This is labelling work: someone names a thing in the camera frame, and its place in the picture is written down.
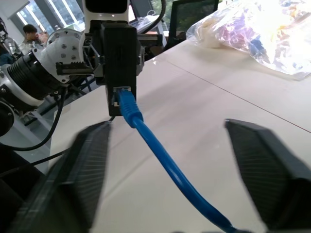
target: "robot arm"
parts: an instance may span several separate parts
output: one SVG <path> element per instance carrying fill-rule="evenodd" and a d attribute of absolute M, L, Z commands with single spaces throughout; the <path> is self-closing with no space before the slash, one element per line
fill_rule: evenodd
<path fill-rule="evenodd" d="M 47 95 L 59 93 L 79 75 L 93 75 L 98 85 L 106 85 L 112 117 L 121 116 L 116 98 L 119 87 L 136 96 L 136 75 L 143 67 L 144 50 L 136 28 L 128 25 L 129 0 L 85 0 L 83 6 L 84 34 L 57 30 L 44 49 L 34 48 L 14 64 L 0 67 L 0 120 L 4 126 L 0 136 L 12 127 L 14 112 L 33 111 Z"/>

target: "window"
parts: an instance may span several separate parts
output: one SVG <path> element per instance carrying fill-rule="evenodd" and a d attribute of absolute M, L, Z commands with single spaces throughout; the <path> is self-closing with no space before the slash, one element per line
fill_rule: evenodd
<path fill-rule="evenodd" d="M 165 11 L 165 15 L 163 17 L 165 29 L 170 28 L 173 1 L 175 1 L 175 0 L 166 0 L 166 11 Z M 161 13 L 161 5 L 162 5 L 161 0 L 153 0 L 151 3 L 152 3 L 152 7 L 155 11 L 155 14 L 159 15 Z"/>
<path fill-rule="evenodd" d="M 61 23 L 61 28 L 77 31 L 85 29 L 84 15 L 76 0 L 45 0 L 50 10 Z"/>
<path fill-rule="evenodd" d="M 54 32 L 54 29 L 35 3 L 35 0 L 30 0 L 29 2 L 27 6 L 17 12 L 17 17 L 24 25 L 32 24 L 37 27 L 39 32 L 46 31 L 49 34 Z"/>

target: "desk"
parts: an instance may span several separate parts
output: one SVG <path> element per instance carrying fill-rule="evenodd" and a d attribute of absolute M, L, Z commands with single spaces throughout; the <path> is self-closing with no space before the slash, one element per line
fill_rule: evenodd
<path fill-rule="evenodd" d="M 295 81 L 237 50 L 202 49 L 190 41 L 159 57 L 311 132 L 311 78 Z"/>
<path fill-rule="evenodd" d="M 225 56 L 223 59 L 228 64 L 217 54 Z M 229 77 L 228 83 L 234 83 L 234 77 L 241 79 L 225 69 L 230 65 L 226 56 L 241 56 L 240 62 L 257 67 L 255 61 L 238 52 L 211 50 L 203 53 L 188 42 L 148 61 L 138 77 L 138 105 L 146 124 L 198 191 L 234 226 L 261 233 L 264 225 L 239 178 L 224 119 L 245 120 L 272 129 L 309 165 L 311 134 L 243 99 L 238 91 L 233 94 L 215 85 L 213 82 L 218 81 L 215 74 L 224 85 L 226 77 Z M 236 73 L 251 72 L 257 79 L 266 80 L 267 83 L 258 81 L 264 86 L 288 82 L 265 73 L 260 67 L 259 70 L 243 70 L 241 64 L 235 66 Z M 267 95 L 261 92 L 264 86 L 249 84 L 244 88 L 251 88 L 252 95 L 260 99 L 259 96 L 265 98 Z M 282 85 L 276 85 L 274 91 L 281 95 L 282 88 Z M 279 105 L 278 100 L 270 99 L 267 106 Z M 105 119 L 109 119 L 105 88 L 100 87 L 65 107 L 52 138 L 52 154 L 67 148 L 73 135 L 82 128 Z M 136 130 L 130 129 L 121 117 L 117 117 L 112 126 L 103 201 L 93 232 L 172 233 L 180 230 L 201 233 L 218 230 L 183 197 Z"/>

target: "blue ethernet cable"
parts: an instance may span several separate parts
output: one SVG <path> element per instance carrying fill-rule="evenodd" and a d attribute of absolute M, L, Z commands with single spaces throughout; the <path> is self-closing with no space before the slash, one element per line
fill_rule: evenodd
<path fill-rule="evenodd" d="M 133 94 L 128 90 L 118 92 L 121 113 L 126 122 L 136 128 L 142 138 L 145 140 L 149 148 L 158 158 L 159 162 L 165 168 L 171 179 L 177 185 L 179 190 L 191 202 L 191 204 L 210 222 L 222 229 L 226 233 L 239 232 L 235 229 L 230 221 L 222 215 L 216 208 L 208 203 L 199 192 L 188 181 L 174 160 L 166 152 L 162 144 L 156 136 L 144 124 L 143 116 L 140 112 Z"/>

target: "black cable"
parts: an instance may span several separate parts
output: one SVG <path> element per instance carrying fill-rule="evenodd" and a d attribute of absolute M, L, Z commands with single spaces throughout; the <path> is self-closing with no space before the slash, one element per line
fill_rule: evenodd
<path fill-rule="evenodd" d="M 55 103 L 56 103 L 56 106 L 58 106 L 58 105 L 59 105 L 59 99 L 58 99 L 58 96 L 54 96 L 54 101 L 55 101 Z"/>
<path fill-rule="evenodd" d="M 111 122 L 111 121 L 113 121 L 115 118 L 116 118 L 115 116 L 112 116 L 112 117 L 109 119 L 109 121 Z"/>
<path fill-rule="evenodd" d="M 89 85 L 88 79 L 85 78 L 85 81 L 86 81 L 86 85 L 87 85 L 88 91 L 91 92 L 91 91 L 92 91 L 92 88 L 91 88 L 91 86 Z"/>
<path fill-rule="evenodd" d="M 80 86 L 80 89 L 83 90 L 84 88 L 87 87 L 87 85 L 90 85 L 90 84 L 92 84 L 92 83 L 95 82 L 95 81 L 96 81 L 96 79 L 95 79 L 95 78 L 92 78 L 91 80 L 88 81 L 88 84 L 82 84 L 82 85 Z"/>
<path fill-rule="evenodd" d="M 55 120 L 54 120 L 54 122 L 52 124 L 50 132 L 48 133 L 48 135 L 46 136 L 46 138 L 44 138 L 44 140 L 42 142 L 40 142 L 39 144 L 37 144 L 35 146 L 26 147 L 26 148 L 12 147 L 12 146 L 8 146 L 8 145 L 0 145 L 0 149 L 2 147 L 4 147 L 6 150 L 30 151 L 30 150 L 35 150 L 35 149 L 43 146 L 44 144 L 46 144 L 47 141 L 52 137 L 52 135 L 53 135 L 53 133 L 54 133 L 54 131 L 56 129 L 57 123 L 59 121 L 60 115 L 61 115 L 62 110 L 63 110 L 63 106 L 64 106 L 64 102 L 65 102 L 65 96 L 66 96 L 66 91 L 67 91 L 67 89 L 65 89 L 65 88 L 62 90 L 61 100 L 60 100 L 59 105 L 58 105 L 58 111 L 57 111 Z"/>
<path fill-rule="evenodd" d="M 78 92 L 79 94 L 85 96 L 86 93 L 83 91 L 83 90 L 80 90 L 78 87 L 76 87 L 75 85 L 73 85 L 72 83 L 70 84 L 70 88 L 73 90 L 73 91 L 76 91 Z"/>
<path fill-rule="evenodd" d="M 72 96 L 72 94 L 73 94 L 73 93 L 67 93 L 65 99 L 67 100 L 70 96 Z M 45 109 L 40 113 L 40 115 L 42 115 L 42 116 L 45 115 L 45 114 L 48 113 L 50 110 L 52 110 L 53 108 L 55 108 L 57 105 L 58 105 L 58 100 L 55 101 L 55 103 L 51 104 L 49 107 L 45 108 Z M 25 126 L 30 125 L 31 123 L 35 122 L 36 120 L 38 120 L 38 119 L 37 119 L 36 117 L 34 117 L 34 118 L 31 119 L 30 121 L 27 121 L 27 122 L 25 123 Z"/>
<path fill-rule="evenodd" d="M 148 28 L 146 28 L 142 32 L 142 34 L 145 34 L 148 31 L 152 30 L 162 20 L 162 18 L 164 17 L 165 11 L 166 11 L 166 0 L 161 0 L 161 4 L 162 4 L 162 6 L 161 6 L 161 13 L 160 13 L 159 17 Z"/>
<path fill-rule="evenodd" d="M 36 162 L 33 162 L 33 163 L 31 163 L 31 164 L 25 164 L 25 165 L 23 165 L 23 166 L 15 167 L 15 168 L 13 168 L 13 169 L 11 169 L 11 170 L 8 170 L 8 171 L 6 171 L 6 172 L 1 173 L 1 174 L 0 174 L 0 178 L 3 178 L 3 177 L 5 177 L 5 176 L 7 176 L 7 175 L 10 175 L 10 174 L 15 173 L 15 172 L 18 172 L 18 171 L 22 171 L 22 170 L 24 170 L 24 169 L 26 169 L 26 168 L 28 168 L 28 167 L 30 167 L 30 166 L 36 166 L 36 165 L 38 165 L 38 164 L 47 162 L 47 161 L 49 161 L 49 160 L 51 160 L 51 159 L 55 159 L 55 158 L 57 158 L 57 157 L 63 155 L 65 152 L 66 152 L 66 150 L 64 150 L 64 151 L 62 151 L 62 152 L 59 152 L 59 153 L 57 153 L 57 154 L 55 154 L 55 155 L 52 155 L 52 156 L 50 156 L 50 157 L 47 157 L 47 158 L 45 158 L 45 159 L 41 159 L 41 160 L 38 160 L 38 161 L 36 161 Z"/>

